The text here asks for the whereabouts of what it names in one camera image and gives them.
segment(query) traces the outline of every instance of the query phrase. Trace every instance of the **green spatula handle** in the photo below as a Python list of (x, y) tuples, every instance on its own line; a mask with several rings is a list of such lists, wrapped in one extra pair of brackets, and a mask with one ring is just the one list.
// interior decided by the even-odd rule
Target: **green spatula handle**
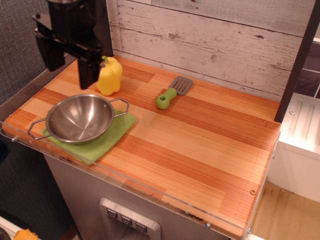
[(177, 90), (172, 87), (169, 87), (164, 94), (160, 95), (156, 99), (155, 101), (156, 106), (162, 110), (167, 109), (169, 107), (171, 100), (174, 99), (176, 96), (177, 96)]

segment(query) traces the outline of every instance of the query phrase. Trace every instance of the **wooden floor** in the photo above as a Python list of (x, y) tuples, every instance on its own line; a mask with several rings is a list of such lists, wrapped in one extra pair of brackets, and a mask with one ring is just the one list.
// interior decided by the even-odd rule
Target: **wooden floor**
[(265, 240), (320, 240), (320, 203), (267, 182), (252, 233)]

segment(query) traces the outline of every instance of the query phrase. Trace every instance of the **control panel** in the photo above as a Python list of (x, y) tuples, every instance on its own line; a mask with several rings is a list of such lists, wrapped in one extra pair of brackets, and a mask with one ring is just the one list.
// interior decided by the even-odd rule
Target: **control panel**
[(110, 239), (161, 240), (160, 225), (132, 209), (102, 197), (100, 210)]

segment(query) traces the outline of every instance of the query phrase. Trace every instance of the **white wooden wall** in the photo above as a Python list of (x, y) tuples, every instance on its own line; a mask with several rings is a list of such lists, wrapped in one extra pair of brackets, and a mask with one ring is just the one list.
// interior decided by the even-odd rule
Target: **white wooden wall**
[(114, 54), (280, 101), (315, 0), (106, 0)]

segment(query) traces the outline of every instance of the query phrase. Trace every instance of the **yellow bell pepper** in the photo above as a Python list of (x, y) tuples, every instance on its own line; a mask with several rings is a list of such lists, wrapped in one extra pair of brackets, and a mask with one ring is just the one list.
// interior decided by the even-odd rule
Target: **yellow bell pepper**
[(120, 90), (122, 66), (114, 57), (103, 56), (105, 67), (100, 70), (96, 83), (98, 90), (105, 96), (116, 93)]

